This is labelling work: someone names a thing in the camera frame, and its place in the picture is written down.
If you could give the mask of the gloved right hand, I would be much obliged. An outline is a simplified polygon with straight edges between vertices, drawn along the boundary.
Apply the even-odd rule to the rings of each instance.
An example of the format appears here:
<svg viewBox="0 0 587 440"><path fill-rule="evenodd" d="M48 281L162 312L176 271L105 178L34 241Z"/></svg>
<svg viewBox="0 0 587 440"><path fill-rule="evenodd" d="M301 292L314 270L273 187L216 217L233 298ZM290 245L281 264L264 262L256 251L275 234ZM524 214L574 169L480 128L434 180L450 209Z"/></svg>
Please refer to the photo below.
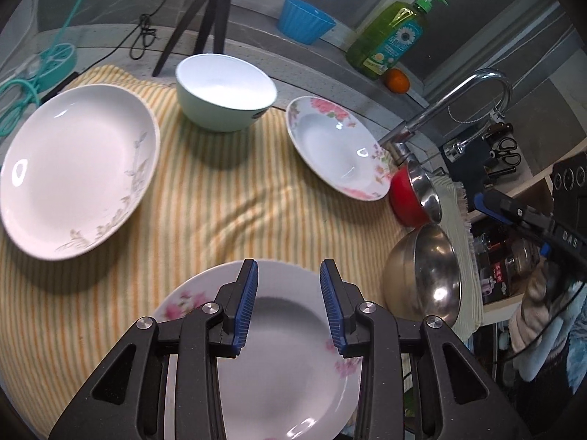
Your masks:
<svg viewBox="0 0 587 440"><path fill-rule="evenodd" d="M579 281L563 281L566 291L554 301L547 299L547 283L556 279L556 265L542 259L527 281L520 305L508 321L513 366L525 381L533 380L555 356L562 353L579 316L586 289Z"/></svg>

